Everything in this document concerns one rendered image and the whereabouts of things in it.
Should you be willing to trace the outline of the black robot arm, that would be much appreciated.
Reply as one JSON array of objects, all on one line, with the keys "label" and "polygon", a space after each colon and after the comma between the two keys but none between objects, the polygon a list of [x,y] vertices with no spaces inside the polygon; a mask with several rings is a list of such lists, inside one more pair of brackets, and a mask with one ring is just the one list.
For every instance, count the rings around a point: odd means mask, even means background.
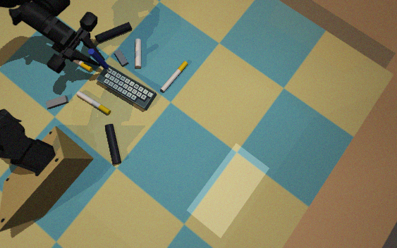
[{"label": "black robot arm", "polygon": [[[9,8],[13,25],[23,21],[38,32],[49,16],[56,17],[69,5],[70,0],[0,0],[0,7]],[[0,158],[38,176],[55,157],[54,148],[27,137],[19,122],[6,109],[0,110]]]}]

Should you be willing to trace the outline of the blue stylus with grey tip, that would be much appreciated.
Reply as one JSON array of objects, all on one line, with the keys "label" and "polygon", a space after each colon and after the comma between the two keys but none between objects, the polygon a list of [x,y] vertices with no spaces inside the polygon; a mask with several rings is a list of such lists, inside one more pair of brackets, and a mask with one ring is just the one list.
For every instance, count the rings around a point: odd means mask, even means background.
[{"label": "blue stylus with grey tip", "polygon": [[102,57],[94,49],[89,49],[88,53],[96,62],[98,62],[98,64],[101,67],[103,67],[103,69],[108,69],[109,67],[108,64],[102,59]]}]

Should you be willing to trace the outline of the black cylinder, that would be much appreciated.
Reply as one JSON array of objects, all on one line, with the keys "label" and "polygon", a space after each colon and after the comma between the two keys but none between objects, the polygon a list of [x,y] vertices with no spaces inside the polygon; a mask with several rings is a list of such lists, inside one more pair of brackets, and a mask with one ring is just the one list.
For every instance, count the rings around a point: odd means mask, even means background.
[{"label": "black cylinder", "polygon": [[117,140],[116,140],[116,134],[114,131],[114,125],[113,124],[105,125],[105,129],[106,129],[107,139],[109,142],[109,148],[110,148],[110,152],[111,152],[111,158],[112,158],[113,165],[117,164],[117,163],[121,163],[121,157],[120,157],[119,150],[118,150],[118,144],[117,144]]},{"label": "black cylinder", "polygon": [[117,35],[120,35],[124,32],[127,32],[129,30],[132,30],[132,27],[130,26],[130,23],[127,22],[122,25],[119,25],[118,27],[107,30],[106,32],[95,35],[95,39],[97,40],[98,43],[100,43]]}]

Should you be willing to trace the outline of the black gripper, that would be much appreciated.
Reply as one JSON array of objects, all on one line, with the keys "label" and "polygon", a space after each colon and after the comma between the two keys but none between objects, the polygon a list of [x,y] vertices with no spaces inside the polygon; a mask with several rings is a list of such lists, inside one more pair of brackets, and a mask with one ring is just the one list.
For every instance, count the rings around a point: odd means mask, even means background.
[{"label": "black gripper", "polygon": [[78,42],[82,41],[83,45],[89,49],[94,49],[102,59],[105,60],[90,39],[90,32],[94,29],[96,24],[97,16],[91,12],[86,12],[86,14],[81,18],[80,28],[76,32],[53,15],[49,16],[43,22],[40,28],[40,33],[58,44],[63,48],[63,50],[59,55],[54,54],[49,59],[47,67],[59,74],[66,66],[66,59],[69,59],[71,62],[79,60],[100,66],[96,61],[86,55],[77,50],[73,50]]}]

